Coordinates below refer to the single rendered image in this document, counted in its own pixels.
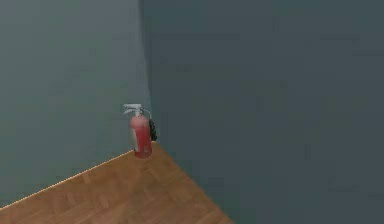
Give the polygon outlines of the red fire extinguisher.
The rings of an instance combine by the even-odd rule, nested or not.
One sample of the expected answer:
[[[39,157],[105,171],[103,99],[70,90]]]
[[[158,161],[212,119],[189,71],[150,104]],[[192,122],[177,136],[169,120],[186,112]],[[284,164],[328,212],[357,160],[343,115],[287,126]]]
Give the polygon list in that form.
[[[124,104],[124,114],[133,113],[130,129],[134,139],[134,154],[139,159],[152,155],[152,142],[157,140],[157,133],[152,114],[141,104]]]

